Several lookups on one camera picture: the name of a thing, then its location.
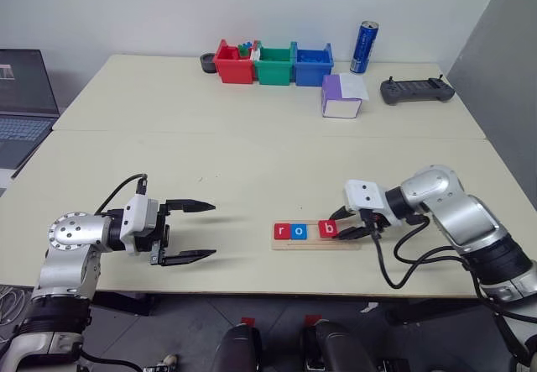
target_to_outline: remote controller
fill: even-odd
[[[427,101],[438,99],[445,102],[455,95],[455,90],[438,78],[420,81],[394,81],[393,77],[380,84],[380,93],[388,105],[399,101]]]

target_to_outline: gray floor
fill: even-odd
[[[177,353],[181,371],[208,371],[225,331],[241,317],[254,317],[263,338],[267,364],[264,370],[295,372],[300,370],[298,332],[304,317],[321,314],[347,326],[374,358],[406,358],[413,372],[440,368],[458,372],[508,370],[509,354],[485,309],[390,327],[384,312],[392,305],[381,304],[366,314],[360,313],[366,305],[363,301],[324,298],[169,296],[150,317],[95,308],[93,323],[85,333],[85,349],[90,354],[129,359],[141,365],[154,364],[168,353]],[[99,372],[120,369],[91,366],[91,370]]]

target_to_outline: blue can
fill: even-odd
[[[378,24],[372,21],[363,21],[358,32],[358,40],[354,48],[351,61],[351,71],[358,74],[366,72],[369,56],[378,33]]]

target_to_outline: wooden board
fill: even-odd
[[[274,225],[282,224],[305,224],[307,227],[307,239],[276,239],[276,230],[272,229],[271,242],[273,250],[359,250],[361,248],[360,241],[339,240],[336,238],[322,238],[318,222],[320,220],[293,220],[293,221],[276,221]],[[356,227],[360,223],[360,219],[356,216],[336,221],[337,231],[349,227]]]

